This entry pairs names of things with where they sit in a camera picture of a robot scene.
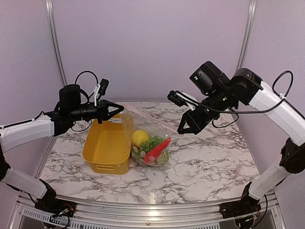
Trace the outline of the yellow toy lemon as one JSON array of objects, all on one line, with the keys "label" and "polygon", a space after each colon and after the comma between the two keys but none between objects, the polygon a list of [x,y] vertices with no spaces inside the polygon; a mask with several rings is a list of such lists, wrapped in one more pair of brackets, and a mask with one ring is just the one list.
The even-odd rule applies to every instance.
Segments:
[{"label": "yellow toy lemon", "polygon": [[144,130],[136,130],[132,135],[132,143],[136,147],[140,147],[141,143],[149,140],[149,135]]}]

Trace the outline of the clear zip top bag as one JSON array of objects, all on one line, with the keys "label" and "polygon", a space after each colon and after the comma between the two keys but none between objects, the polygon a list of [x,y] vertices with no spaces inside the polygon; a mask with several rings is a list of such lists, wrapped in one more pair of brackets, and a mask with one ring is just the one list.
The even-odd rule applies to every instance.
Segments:
[{"label": "clear zip top bag", "polygon": [[168,166],[170,147],[179,138],[177,131],[127,103],[119,104],[124,107],[121,124],[133,160],[145,167]]}]

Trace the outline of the green toy grapes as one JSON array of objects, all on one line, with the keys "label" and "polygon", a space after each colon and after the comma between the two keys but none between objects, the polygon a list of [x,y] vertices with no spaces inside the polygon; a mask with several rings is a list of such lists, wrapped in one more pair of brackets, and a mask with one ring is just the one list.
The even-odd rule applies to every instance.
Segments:
[{"label": "green toy grapes", "polygon": [[159,136],[150,137],[139,147],[133,146],[131,150],[132,158],[139,164],[149,167],[161,167],[169,161],[169,146],[171,138],[161,138]]}]

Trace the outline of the orange toy carrot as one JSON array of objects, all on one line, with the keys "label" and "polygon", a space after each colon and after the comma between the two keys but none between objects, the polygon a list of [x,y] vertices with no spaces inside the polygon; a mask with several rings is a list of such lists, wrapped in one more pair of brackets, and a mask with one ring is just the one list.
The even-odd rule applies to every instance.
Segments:
[{"label": "orange toy carrot", "polygon": [[161,142],[159,145],[154,147],[152,150],[150,150],[146,154],[146,156],[143,158],[144,162],[146,164],[152,163],[155,159],[157,159],[161,155],[163,150],[165,150],[168,147],[170,142],[171,142],[171,138],[169,137],[166,140],[164,140],[163,142]]}]

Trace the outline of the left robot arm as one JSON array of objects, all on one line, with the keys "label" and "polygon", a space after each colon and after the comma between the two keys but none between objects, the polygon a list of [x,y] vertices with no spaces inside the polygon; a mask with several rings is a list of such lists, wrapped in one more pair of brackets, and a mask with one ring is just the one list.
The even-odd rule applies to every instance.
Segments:
[{"label": "left robot arm", "polygon": [[37,139],[62,135],[77,121],[96,119],[102,124],[123,110],[122,105],[107,100],[101,100],[96,104],[80,104],[74,108],[64,108],[59,105],[54,111],[42,113],[37,118],[1,126],[1,182],[41,199],[41,204],[49,212],[57,212],[60,209],[60,201],[54,197],[56,195],[54,190],[41,180],[11,168],[4,158],[4,153]]}]

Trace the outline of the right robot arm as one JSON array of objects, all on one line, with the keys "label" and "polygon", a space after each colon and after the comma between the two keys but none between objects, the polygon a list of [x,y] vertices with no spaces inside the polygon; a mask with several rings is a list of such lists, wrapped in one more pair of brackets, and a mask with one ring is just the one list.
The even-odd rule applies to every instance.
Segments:
[{"label": "right robot arm", "polygon": [[[173,89],[192,87],[187,79],[160,73],[113,77],[110,99],[122,100],[177,129],[185,108],[166,98]],[[199,134],[177,135],[163,167],[132,162],[125,175],[108,176],[101,200],[133,204],[181,204],[241,196],[245,185],[258,177],[278,155],[286,134],[262,114],[221,115]]]}]

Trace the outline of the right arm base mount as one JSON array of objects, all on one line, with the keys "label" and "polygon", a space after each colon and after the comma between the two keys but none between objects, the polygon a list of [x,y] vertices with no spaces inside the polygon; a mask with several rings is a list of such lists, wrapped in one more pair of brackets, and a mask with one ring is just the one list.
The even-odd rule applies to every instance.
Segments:
[{"label": "right arm base mount", "polygon": [[249,189],[252,182],[249,182],[237,201],[230,201],[220,204],[219,212],[224,219],[237,217],[245,214],[258,212],[261,210],[259,200],[250,197]]}]

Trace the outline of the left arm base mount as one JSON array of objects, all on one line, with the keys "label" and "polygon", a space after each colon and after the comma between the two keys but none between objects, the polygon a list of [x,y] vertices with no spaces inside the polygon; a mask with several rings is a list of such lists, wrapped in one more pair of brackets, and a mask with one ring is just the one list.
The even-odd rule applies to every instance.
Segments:
[{"label": "left arm base mount", "polygon": [[73,201],[58,199],[56,191],[45,181],[40,181],[46,186],[46,194],[41,198],[36,198],[35,208],[49,213],[57,214],[68,209],[68,216],[73,217],[76,203]]}]

